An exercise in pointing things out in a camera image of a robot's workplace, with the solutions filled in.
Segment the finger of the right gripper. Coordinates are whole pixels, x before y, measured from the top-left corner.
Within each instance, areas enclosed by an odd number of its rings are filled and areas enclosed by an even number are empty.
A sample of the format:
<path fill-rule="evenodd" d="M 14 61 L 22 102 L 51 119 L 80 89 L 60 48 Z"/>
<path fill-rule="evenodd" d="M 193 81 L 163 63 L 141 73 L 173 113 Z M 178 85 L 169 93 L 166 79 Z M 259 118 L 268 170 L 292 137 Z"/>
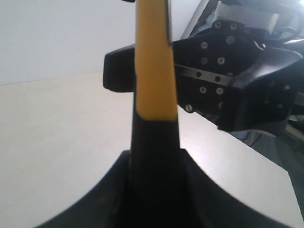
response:
<path fill-rule="evenodd" d="M 303 114 L 303 56 L 267 47 L 227 86 L 217 126 L 225 132 L 258 130 L 279 135 L 291 115 Z"/>
<path fill-rule="evenodd" d="M 103 87 L 112 92 L 134 91 L 134 45 L 107 53 L 104 57 Z"/>

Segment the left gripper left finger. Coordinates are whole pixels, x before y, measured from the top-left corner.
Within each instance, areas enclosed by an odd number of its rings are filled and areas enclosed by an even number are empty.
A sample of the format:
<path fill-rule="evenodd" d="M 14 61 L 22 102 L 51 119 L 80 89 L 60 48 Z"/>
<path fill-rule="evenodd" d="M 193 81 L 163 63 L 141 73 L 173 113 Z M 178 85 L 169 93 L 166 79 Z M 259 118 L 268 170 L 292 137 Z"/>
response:
<path fill-rule="evenodd" d="M 129 151 L 123 151 L 84 197 L 38 227 L 113 228 L 128 176 L 129 156 Z"/>

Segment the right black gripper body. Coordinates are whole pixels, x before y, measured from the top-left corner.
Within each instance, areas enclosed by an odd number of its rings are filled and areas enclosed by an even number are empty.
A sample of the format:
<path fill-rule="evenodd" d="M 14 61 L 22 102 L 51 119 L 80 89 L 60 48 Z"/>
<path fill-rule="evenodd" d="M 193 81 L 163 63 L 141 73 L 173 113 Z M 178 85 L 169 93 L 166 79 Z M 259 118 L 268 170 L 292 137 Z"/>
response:
<path fill-rule="evenodd" d="M 232 84 L 259 56 L 246 26 L 216 20 L 197 35 L 174 41 L 173 55 L 178 105 L 188 113 L 216 117 L 218 128 L 239 128 L 244 98 Z"/>

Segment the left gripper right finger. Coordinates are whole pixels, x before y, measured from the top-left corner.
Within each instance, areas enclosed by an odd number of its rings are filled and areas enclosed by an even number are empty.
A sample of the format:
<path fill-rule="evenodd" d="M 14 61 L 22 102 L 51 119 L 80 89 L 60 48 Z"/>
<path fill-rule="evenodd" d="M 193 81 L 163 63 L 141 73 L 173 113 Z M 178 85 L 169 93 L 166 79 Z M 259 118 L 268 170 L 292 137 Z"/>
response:
<path fill-rule="evenodd" d="M 187 174 L 191 213 L 194 216 L 192 228 L 289 227 L 230 195 L 198 166 L 185 149 L 181 149 L 181 155 Z"/>

